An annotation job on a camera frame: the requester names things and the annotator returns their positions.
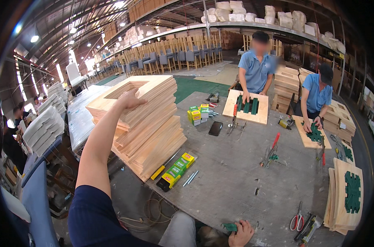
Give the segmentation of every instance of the smartphone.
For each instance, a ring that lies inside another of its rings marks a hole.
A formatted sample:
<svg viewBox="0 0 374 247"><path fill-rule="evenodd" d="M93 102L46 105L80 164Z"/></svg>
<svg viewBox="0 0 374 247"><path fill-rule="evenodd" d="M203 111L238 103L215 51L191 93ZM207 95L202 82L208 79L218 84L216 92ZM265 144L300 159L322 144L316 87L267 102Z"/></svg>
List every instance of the smartphone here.
<svg viewBox="0 0 374 247"><path fill-rule="evenodd" d="M223 127L222 122L214 121L214 123L212 124L209 130L209 135L218 136L222 127Z"/></svg>

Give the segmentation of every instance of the worker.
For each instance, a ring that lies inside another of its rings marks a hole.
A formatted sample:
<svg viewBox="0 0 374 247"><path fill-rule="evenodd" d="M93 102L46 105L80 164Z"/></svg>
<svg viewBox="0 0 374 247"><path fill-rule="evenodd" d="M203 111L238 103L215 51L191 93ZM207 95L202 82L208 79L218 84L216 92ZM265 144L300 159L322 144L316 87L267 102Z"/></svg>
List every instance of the worker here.
<svg viewBox="0 0 374 247"><path fill-rule="evenodd" d="M73 246L157 246L125 230L111 202L107 157L117 122L123 111L145 104L138 88L125 92L92 130L81 155L76 189L70 205L68 227ZM229 237L230 247L244 246L254 234L248 221L236 223L238 231ZM195 247L195 220L177 211L165 230L160 246Z"/></svg>
<svg viewBox="0 0 374 247"><path fill-rule="evenodd" d="M333 97L333 70L328 64L319 66L318 74L310 74L302 84L302 96L297 102L295 115L304 118L304 122L313 119L319 130L323 128L323 117ZM312 132L310 124L304 124L305 132Z"/></svg>
<svg viewBox="0 0 374 247"><path fill-rule="evenodd" d="M29 115L29 112L21 110L19 106L14 107L12 112L15 117L14 125L16 128L18 128L19 123L25 120L25 118Z"/></svg>
<svg viewBox="0 0 374 247"><path fill-rule="evenodd" d="M39 98L37 96L35 96L33 98L34 102L35 102L35 105L34 105L34 108L35 108L35 111L36 113L38 114L39 113L39 107L41 106L42 104L42 100L39 100Z"/></svg>
<svg viewBox="0 0 374 247"><path fill-rule="evenodd" d="M242 103L249 102L249 92L266 95L276 67L268 51L269 35L262 31L253 33L250 51L242 55L238 65L239 82L243 89Z"/></svg>
<svg viewBox="0 0 374 247"><path fill-rule="evenodd" d="M24 101L19 102L19 104L18 104L19 110L23 111L24 107L25 107L25 102Z"/></svg>
<svg viewBox="0 0 374 247"><path fill-rule="evenodd" d="M21 140L20 132L17 134L17 128L9 128L7 125L7 118L3 116L3 151L10 158L12 163L16 166L19 173L22 175L25 168L27 156L23 152L19 141Z"/></svg>

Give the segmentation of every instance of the blue polo shirt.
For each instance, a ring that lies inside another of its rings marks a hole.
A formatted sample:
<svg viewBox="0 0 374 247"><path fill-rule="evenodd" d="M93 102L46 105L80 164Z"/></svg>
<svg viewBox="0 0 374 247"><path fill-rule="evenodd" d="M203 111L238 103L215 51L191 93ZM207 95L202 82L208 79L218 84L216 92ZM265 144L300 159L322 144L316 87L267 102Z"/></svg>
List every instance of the blue polo shirt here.
<svg viewBox="0 0 374 247"><path fill-rule="evenodd" d="M333 87L326 85L319 89L319 74L310 74L305 78L302 86L309 90L306 108L310 113L320 111L324 104L330 105L333 97Z"/></svg>
<svg viewBox="0 0 374 247"><path fill-rule="evenodd" d="M255 94L263 91L268 75L272 75L276 69L273 58L265 54L260 63L254 50L242 54L238 67L246 70L247 90Z"/></svg>

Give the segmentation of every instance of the workbench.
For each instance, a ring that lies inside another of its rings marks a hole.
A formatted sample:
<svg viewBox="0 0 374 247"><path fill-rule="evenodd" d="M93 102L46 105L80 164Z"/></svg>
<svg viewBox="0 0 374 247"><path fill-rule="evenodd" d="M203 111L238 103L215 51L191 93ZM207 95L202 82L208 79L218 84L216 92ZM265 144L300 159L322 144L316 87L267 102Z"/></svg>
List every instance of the workbench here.
<svg viewBox="0 0 374 247"><path fill-rule="evenodd" d="M269 110L268 124L261 125L237 119L239 124L227 135L232 118L222 116L225 97L213 109L219 115L198 126L187 118L190 106L204 104L208 95L194 92L177 104L175 115L181 117L181 127L187 137L179 153L170 161L173 164L184 152L198 158L186 173L168 191L163 192L156 182L164 171L146 184L166 200L203 223L228 233L221 224L249 220L255 229L250 242L255 246L297 246L297 231L289 230L291 219L303 201L301 214L323 218L328 196L328 168L334 167L334 149L326 150L326 165L316 160L320 149L303 146L297 128L287 130L278 125L285 115ZM213 121L223 123L219 136L208 134ZM278 141L279 162L271 162L269 169L259 163L265 151L280 132ZM199 170L194 180L183 187L193 171ZM338 246L344 236L322 226L313 235L309 246Z"/></svg>

